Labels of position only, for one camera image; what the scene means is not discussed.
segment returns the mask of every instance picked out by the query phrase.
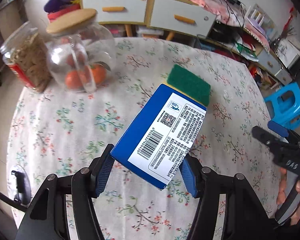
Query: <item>blue and white box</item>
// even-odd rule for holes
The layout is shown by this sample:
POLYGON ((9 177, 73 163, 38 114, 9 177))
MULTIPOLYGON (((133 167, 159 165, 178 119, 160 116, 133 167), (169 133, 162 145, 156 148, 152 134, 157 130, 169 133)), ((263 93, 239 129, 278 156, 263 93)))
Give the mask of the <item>blue and white box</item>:
POLYGON ((161 84, 111 151, 126 168, 159 189, 176 174, 207 109, 161 84))

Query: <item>qr code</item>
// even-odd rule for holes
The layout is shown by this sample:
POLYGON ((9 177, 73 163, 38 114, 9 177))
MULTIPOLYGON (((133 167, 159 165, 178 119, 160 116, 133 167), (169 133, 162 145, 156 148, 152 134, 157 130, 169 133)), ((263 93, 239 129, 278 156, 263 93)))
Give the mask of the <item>qr code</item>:
POLYGON ((165 113, 160 122, 168 127, 172 127, 175 120, 176 118, 173 115, 165 113))

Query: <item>wooden lid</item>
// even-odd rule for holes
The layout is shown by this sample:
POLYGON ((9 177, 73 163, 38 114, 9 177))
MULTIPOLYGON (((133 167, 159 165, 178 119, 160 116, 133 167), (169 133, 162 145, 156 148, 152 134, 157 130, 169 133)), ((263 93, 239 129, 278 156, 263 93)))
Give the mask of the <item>wooden lid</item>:
POLYGON ((92 19, 96 14, 97 11, 95 9, 80 9, 66 13, 50 23, 46 31, 49 34, 61 33, 66 29, 92 19))

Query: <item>tiled floor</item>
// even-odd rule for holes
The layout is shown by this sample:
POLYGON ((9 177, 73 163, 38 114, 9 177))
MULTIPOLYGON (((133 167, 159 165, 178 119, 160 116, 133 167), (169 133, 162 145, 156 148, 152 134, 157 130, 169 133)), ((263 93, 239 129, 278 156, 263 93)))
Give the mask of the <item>tiled floor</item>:
MULTIPOLYGON (((0 192, 7 195, 6 154, 10 124, 23 85, 7 67, 2 72, 0 87, 0 192)), ((12 216, 11 208, 0 201, 0 208, 12 216)))

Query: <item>stool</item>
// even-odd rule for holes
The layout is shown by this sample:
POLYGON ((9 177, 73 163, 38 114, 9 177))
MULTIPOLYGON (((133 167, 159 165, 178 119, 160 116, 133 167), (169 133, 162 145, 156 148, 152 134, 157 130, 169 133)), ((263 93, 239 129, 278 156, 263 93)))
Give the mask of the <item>stool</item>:
POLYGON ((297 83, 290 83, 279 91, 265 98, 271 120, 287 129, 294 130, 300 125, 300 88, 297 83), (289 98, 282 97, 286 92, 292 92, 289 98))

